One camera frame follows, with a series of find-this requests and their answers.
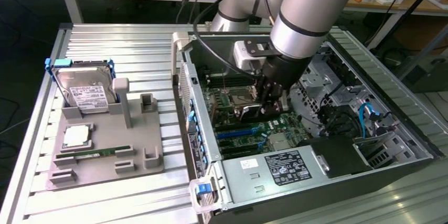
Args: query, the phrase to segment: green circuit board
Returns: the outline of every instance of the green circuit board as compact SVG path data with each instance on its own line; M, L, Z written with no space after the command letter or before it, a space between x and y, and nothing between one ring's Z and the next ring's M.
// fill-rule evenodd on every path
M277 118L260 123L240 123L233 116L237 106L254 104L250 86L209 89L204 87L208 114L216 134L217 146L224 159L268 153L297 146L310 136L294 112L282 113ZM222 133L253 130L252 135L237 137L217 136Z

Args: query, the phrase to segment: floor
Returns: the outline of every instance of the floor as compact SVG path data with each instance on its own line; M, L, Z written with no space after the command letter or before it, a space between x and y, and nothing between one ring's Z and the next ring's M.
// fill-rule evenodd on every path
M85 23L173 24L178 2L134 0L78 0ZM214 12L201 20L209 21ZM189 6L178 17L186 23ZM373 34L381 14L344 12L337 25L344 25L360 41ZM49 57L58 23L69 22L62 0L0 0L0 131L28 119L44 76L44 59ZM20 107L14 113L14 103ZM17 149L26 122L0 135L0 202L14 168Z

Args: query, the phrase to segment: aluminum extrusion table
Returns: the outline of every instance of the aluminum extrusion table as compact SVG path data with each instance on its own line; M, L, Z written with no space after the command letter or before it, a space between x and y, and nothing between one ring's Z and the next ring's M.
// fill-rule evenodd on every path
M252 27L256 31L268 29ZM128 77L130 81L128 98L137 99L140 93L150 92L158 99L165 171L61 191L45 191L62 105L56 86L45 75L0 213L0 223L197 222L186 191L188 172L170 85L170 36L174 31L192 31L192 27L74 25L73 28L58 31L50 55L52 59L110 57L116 63L117 77ZM336 38L345 39L340 29L333 29L332 34ZM353 55L360 53L356 51L358 50L353 49ZM357 55L356 60L364 60L361 55ZM417 107L414 115L424 119L420 111ZM441 137L433 140L440 150L448 153L448 139ZM442 160L374 193L272 223L444 223L448 221L446 206L448 163Z

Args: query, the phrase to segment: warning label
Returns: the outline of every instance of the warning label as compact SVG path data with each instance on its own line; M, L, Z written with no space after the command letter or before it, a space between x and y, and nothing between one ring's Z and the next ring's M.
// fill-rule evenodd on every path
M265 156L264 159L278 186L312 178L298 151Z
M102 86L70 87L76 105L81 110L106 107L106 98Z

